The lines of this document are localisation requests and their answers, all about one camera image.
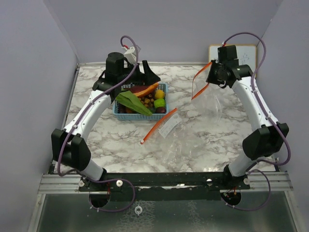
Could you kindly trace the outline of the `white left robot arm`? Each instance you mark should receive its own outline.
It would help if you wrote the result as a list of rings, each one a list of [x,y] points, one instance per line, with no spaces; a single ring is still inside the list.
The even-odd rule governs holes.
[[[126,84],[156,85],[161,79],[150,69],[146,60],[139,64],[129,61],[128,55],[119,52],[109,53],[106,67],[85,105],[75,118],[63,129],[55,129],[51,134],[53,160],[57,162],[59,176],[60,165],[67,165],[74,171],[90,179],[90,185],[100,191],[106,187],[106,170],[98,166],[91,158],[86,144],[87,138],[101,114],[112,104]]]

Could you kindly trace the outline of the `green leafy vegetable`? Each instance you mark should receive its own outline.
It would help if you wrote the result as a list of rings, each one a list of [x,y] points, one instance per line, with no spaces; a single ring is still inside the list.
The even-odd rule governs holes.
[[[135,96],[130,91],[121,92],[115,98],[119,104],[130,108],[131,110],[145,116],[151,116],[152,112],[146,108],[139,100],[137,96]]]

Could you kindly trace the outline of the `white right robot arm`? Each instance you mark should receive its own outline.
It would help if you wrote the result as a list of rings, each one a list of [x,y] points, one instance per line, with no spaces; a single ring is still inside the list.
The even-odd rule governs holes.
[[[258,162],[279,152],[289,127],[280,123],[271,113],[261,96],[253,72],[249,65],[241,65],[235,45],[221,46],[217,49],[218,58],[211,61],[207,82],[221,88],[230,87],[241,101],[252,133],[242,142],[242,152],[231,162],[222,176],[222,184],[233,189],[239,184],[239,177]]]

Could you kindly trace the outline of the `clear zip bag orange zipper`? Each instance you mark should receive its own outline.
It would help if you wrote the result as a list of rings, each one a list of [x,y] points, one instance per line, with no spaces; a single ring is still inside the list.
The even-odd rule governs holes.
[[[217,123],[222,116],[222,107],[218,99],[219,91],[207,80],[212,62],[199,70],[192,80],[191,104],[199,115],[211,123]]]

